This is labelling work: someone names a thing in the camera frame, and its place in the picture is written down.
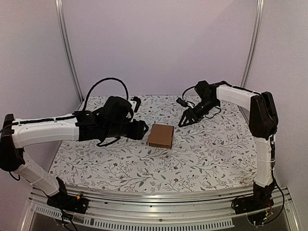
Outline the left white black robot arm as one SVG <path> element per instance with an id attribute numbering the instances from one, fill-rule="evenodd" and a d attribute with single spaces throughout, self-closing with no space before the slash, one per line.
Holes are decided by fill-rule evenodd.
<path id="1" fill-rule="evenodd" d="M 0 167 L 14 172 L 40 188 L 61 208 L 71 205 L 61 179 L 51 176 L 25 152 L 25 147 L 56 141 L 98 140 L 105 147 L 107 138 L 118 141 L 125 137 L 142 140 L 149 127 L 143 120 L 134 119 L 141 101 L 138 97 L 126 100 L 110 96 L 105 104 L 89 111 L 83 108 L 71 114 L 40 119 L 16 119 L 7 114 L 0 131 Z"/>

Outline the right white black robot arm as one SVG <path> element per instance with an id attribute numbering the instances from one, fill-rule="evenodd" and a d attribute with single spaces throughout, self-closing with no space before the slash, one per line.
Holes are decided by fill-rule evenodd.
<path id="1" fill-rule="evenodd" d="M 219 107 L 221 101 L 246 109 L 249 112 L 249 130 L 257 149 L 257 175 L 254 184 L 262 188 L 269 187 L 274 182 L 272 171 L 275 165 L 275 136 L 279 122 L 272 93 L 247 90 L 226 81 L 209 84 L 203 80 L 193 86 L 193 89 L 200 97 L 198 104 L 183 97 L 176 100 L 185 107 L 178 126 L 185 127 L 200 122 L 213 108 Z"/>

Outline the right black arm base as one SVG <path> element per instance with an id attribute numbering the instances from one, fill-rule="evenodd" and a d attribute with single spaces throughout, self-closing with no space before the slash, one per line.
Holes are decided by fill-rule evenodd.
<path id="1" fill-rule="evenodd" d="M 235 214 L 238 215 L 273 206 L 274 201 L 271 194 L 274 188 L 274 182 L 265 187 L 261 187 L 254 183 L 253 195 L 234 198 L 232 200 L 231 207 L 235 211 Z"/>

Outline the brown cardboard box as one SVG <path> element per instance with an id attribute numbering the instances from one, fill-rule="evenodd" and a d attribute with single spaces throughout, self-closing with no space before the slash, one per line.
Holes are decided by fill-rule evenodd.
<path id="1" fill-rule="evenodd" d="M 153 124 L 147 139 L 147 144 L 157 148 L 172 148 L 174 127 L 170 125 Z"/>

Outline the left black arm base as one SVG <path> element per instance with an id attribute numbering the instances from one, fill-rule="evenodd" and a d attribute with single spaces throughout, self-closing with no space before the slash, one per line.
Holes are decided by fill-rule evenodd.
<path id="1" fill-rule="evenodd" d="M 59 177 L 56 177 L 56 179 L 59 184 L 59 190 L 53 196 L 47 195 L 47 205 L 60 210 L 86 214 L 89 199 L 84 197 L 84 192 L 79 192 L 77 195 L 69 195 L 64 182 Z"/>

